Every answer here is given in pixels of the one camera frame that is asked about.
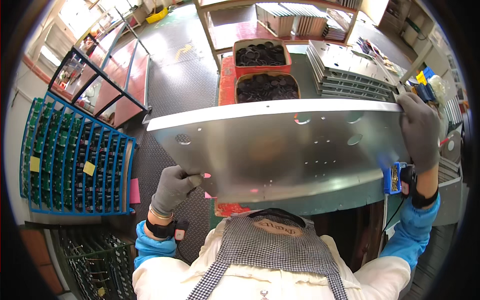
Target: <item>workbench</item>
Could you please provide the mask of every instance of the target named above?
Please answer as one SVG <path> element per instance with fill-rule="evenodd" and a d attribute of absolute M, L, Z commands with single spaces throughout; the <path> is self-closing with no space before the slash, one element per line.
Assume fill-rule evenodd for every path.
<path fill-rule="evenodd" d="M 304 54 L 290 53 L 292 59 L 290 73 L 298 82 L 302 98 L 318 98 L 313 81 L 312 69 L 304 52 L 306 47 L 297 46 L 296 50 L 297 52 L 303 52 Z M 218 87 L 219 106 L 235 104 L 235 81 L 233 57 L 225 57 L 222 60 L 222 69 Z M 327 192 L 313 196 L 280 201 L 265 201 L 248 204 L 218 204 L 215 200 L 214 212 L 215 216 L 225 217 L 230 216 L 232 212 L 276 207 L 300 216 L 323 214 L 335 210 L 361 207 L 382 201 L 384 200 L 383 184 L 383 179 L 379 179 L 335 192 Z M 398 195 L 389 198 L 389 216 L 394 213 L 400 201 Z"/>

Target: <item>storage rack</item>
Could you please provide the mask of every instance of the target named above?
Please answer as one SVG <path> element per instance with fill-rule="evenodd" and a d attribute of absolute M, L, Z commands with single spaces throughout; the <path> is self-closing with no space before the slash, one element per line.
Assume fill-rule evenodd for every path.
<path fill-rule="evenodd" d="M 34 99 L 25 126 L 20 195 L 37 213 L 129 214 L 135 147 L 135 138 L 47 92 Z"/>
<path fill-rule="evenodd" d="M 72 293 L 84 300 L 133 298 L 134 243 L 99 228 L 52 229 L 54 249 Z"/>
<path fill-rule="evenodd" d="M 112 14 L 119 20 L 105 29 L 102 39 L 98 41 L 91 35 L 91 29 L 100 20 Z M 133 33 L 135 39 L 112 54 L 119 37 L 126 28 Z M 80 49 L 81 42 L 86 37 L 90 37 L 96 44 L 90 57 Z M 66 93 L 59 96 L 75 104 L 84 113 L 118 128 L 138 113 L 151 111 L 147 103 L 150 53 L 116 8 L 103 13 L 75 43 L 55 71 L 48 85 L 49 91 L 54 92 L 52 90 L 54 82 L 59 79 L 61 73 L 69 67 L 72 68 L 73 65 L 77 68 L 73 72 L 79 76 L 73 80 L 70 79 L 64 85 Z M 100 89 L 95 92 L 96 101 L 92 107 L 87 107 L 90 104 L 85 104 L 83 101 L 77 102 L 89 87 L 95 88 L 96 85 L 100 85 Z M 111 116 L 114 116 L 112 119 L 102 116 L 107 110 Z"/>
<path fill-rule="evenodd" d="M 213 26 L 212 18 L 210 16 L 211 11 L 218 11 L 226 8 L 232 8 L 236 6 L 253 5 L 255 3 L 263 2 L 277 2 L 271 0 L 193 0 L 197 13 L 207 36 L 208 44 L 212 51 L 212 55 L 215 59 L 218 71 L 221 70 L 221 54 L 231 52 L 233 44 L 237 40 L 252 39 L 252 38 L 281 38 L 287 45 L 306 45 L 311 39 L 324 40 L 335 44 L 346 46 L 348 38 L 352 33 L 353 26 L 358 15 L 358 8 L 361 7 L 362 0 L 358 0 L 357 9 L 342 6 L 336 2 L 330 2 L 326 0 L 292 0 L 287 1 L 289 3 L 311 4 L 317 7 L 331 8 L 335 10 L 344 11 L 353 14 L 350 22 L 350 27 L 345 39 L 343 41 L 328 40 L 322 36 L 280 36 L 276 37 L 271 31 L 265 28 L 258 22 L 240 22 L 234 24 L 225 24 L 220 26 Z"/>

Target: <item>person's right hand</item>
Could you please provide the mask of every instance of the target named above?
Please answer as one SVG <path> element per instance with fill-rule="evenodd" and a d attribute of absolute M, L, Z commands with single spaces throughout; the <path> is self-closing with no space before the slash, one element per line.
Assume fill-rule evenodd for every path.
<path fill-rule="evenodd" d="M 397 103 L 405 111 L 400 117 L 405 147 L 413 159 L 416 173 L 421 174 L 438 164 L 440 120 L 437 112 L 414 93 L 401 94 Z"/>

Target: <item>bracelet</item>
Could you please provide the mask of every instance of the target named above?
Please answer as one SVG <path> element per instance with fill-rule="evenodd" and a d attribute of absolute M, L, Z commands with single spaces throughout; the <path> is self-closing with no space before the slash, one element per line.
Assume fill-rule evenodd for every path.
<path fill-rule="evenodd" d="M 153 210 L 151 204 L 150 204 L 150 206 L 148 207 L 148 210 L 149 210 L 154 216 L 156 216 L 157 218 L 162 219 L 162 220 L 170 220 L 171 218 L 173 218 L 173 212 L 172 212 L 172 214 L 171 214 L 169 217 L 167 217 L 167 218 L 165 218 L 164 216 L 159 216 L 159 215 L 157 215 L 156 212 Z"/>

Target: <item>apron label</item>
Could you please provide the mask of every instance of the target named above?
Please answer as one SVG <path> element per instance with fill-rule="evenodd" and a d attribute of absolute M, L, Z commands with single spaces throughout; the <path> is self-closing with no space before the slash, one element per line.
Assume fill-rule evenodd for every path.
<path fill-rule="evenodd" d="M 293 237 L 299 237 L 302 234 L 301 229 L 298 227 L 277 223 L 269 219 L 256 221 L 253 225 L 274 234 L 285 234 Z"/>

